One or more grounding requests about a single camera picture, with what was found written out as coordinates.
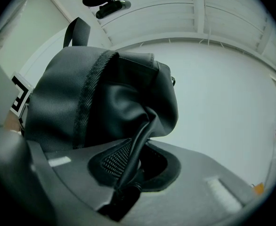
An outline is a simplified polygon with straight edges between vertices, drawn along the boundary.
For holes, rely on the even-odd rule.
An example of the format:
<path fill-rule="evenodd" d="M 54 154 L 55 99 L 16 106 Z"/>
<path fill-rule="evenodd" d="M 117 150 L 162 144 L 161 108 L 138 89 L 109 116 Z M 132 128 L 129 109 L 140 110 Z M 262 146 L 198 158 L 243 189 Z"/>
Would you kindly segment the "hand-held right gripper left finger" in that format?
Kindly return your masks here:
<path fill-rule="evenodd" d="M 75 150 L 44 152 L 27 141 L 34 171 L 55 212 L 126 211 L 129 190 L 117 189 L 130 139 Z"/>

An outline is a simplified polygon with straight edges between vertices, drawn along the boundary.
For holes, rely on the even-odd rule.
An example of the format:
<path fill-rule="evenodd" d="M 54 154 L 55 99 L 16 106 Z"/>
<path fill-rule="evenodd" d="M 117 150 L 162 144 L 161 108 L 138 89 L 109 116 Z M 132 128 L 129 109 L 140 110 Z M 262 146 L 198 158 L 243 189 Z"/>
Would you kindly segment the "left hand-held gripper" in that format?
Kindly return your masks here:
<path fill-rule="evenodd" d="M 10 108 L 12 131 L 24 136 L 25 122 L 28 114 L 30 98 L 34 89 L 22 75 L 14 72 L 11 80 L 18 90 L 18 95 Z"/>

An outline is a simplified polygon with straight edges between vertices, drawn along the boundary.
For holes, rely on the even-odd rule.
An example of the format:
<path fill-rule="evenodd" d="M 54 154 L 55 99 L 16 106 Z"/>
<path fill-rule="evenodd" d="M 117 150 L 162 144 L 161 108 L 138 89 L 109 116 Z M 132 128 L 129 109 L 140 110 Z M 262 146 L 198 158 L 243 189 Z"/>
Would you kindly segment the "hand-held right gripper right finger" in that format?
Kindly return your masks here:
<path fill-rule="evenodd" d="M 255 198 L 252 187 L 211 157 L 159 141 L 177 157 L 179 176 L 166 189 L 142 193 L 121 224 L 216 224 Z"/>

